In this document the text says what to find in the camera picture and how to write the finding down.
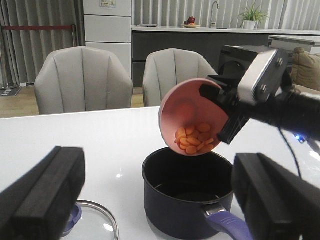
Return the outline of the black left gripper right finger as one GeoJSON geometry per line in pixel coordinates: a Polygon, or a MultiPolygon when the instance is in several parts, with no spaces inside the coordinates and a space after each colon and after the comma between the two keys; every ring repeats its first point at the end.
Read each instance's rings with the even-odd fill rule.
{"type": "Polygon", "coordinates": [[[318,240],[320,190],[262,153],[235,156],[231,185],[255,240],[318,240]]]}

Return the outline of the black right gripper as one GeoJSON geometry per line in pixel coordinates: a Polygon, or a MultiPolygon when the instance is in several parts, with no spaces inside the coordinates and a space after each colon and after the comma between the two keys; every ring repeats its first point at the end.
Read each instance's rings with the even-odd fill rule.
{"type": "Polygon", "coordinates": [[[242,74],[208,75],[207,79],[217,86],[206,83],[199,88],[201,97],[219,106],[228,116],[222,130],[217,133],[218,139],[226,144],[233,141],[249,120],[238,97],[238,85],[242,77],[242,74]]]}

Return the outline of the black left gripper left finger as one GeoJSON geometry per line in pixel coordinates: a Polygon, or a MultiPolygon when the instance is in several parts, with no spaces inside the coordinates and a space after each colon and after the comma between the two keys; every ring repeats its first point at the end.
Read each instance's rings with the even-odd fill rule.
{"type": "Polygon", "coordinates": [[[0,193],[2,240],[58,240],[86,179],[82,148],[56,146],[0,193]]]}

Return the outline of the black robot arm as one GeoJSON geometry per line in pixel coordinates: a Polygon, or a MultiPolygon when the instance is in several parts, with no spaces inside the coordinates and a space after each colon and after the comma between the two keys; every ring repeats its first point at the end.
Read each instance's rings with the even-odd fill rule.
{"type": "Polygon", "coordinates": [[[183,240],[317,240],[320,190],[291,172],[273,127],[320,138],[320,102],[285,88],[220,104],[191,79],[159,107],[0,121],[0,237],[58,240],[79,197],[107,204],[131,238],[145,222],[183,240]]]}

